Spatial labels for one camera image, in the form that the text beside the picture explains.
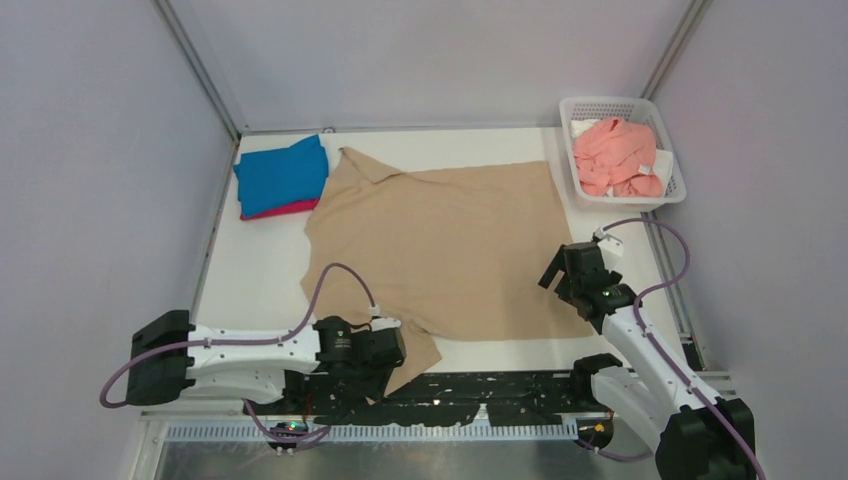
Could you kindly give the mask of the beige t shirt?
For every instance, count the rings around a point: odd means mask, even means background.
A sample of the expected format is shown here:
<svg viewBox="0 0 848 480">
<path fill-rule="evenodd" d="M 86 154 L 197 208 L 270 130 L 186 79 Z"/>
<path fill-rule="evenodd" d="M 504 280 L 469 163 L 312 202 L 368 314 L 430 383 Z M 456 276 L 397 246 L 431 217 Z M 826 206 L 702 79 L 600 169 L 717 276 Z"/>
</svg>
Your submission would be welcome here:
<svg viewBox="0 0 848 480">
<path fill-rule="evenodd" d="M 571 240 L 545 161 L 404 172 L 341 149 L 305 234 L 301 288 L 318 318 L 360 325 L 377 303 L 406 358 L 394 392 L 441 359 L 436 337 L 483 342 L 593 334 L 538 282 Z"/>
</svg>

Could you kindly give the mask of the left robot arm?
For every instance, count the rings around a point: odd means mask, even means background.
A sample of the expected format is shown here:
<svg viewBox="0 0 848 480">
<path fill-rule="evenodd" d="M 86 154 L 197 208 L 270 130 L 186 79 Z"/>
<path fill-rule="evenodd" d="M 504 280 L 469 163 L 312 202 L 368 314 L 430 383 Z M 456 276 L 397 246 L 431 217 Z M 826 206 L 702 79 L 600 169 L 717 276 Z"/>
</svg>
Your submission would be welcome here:
<svg viewBox="0 0 848 480">
<path fill-rule="evenodd" d="M 173 310 L 133 335 L 125 401 L 236 399 L 293 414 L 307 389 L 287 373 L 348 379 L 377 400 L 405 358 L 401 323 L 393 318 L 355 327 L 330 316 L 299 331 L 248 331 L 196 325 L 187 311 Z"/>
</svg>

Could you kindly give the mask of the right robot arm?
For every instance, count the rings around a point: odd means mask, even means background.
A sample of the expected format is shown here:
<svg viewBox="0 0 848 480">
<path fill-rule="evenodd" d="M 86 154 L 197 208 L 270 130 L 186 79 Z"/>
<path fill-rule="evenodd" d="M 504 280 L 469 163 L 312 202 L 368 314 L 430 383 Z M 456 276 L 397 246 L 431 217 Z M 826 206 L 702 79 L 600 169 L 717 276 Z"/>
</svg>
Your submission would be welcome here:
<svg viewBox="0 0 848 480">
<path fill-rule="evenodd" d="M 669 351 L 641 298 L 606 267 L 600 243 L 560 246 L 539 284 L 617 350 L 575 362 L 577 406 L 617 414 L 650 449 L 663 479 L 762 478 L 749 407 L 724 398 Z"/>
</svg>

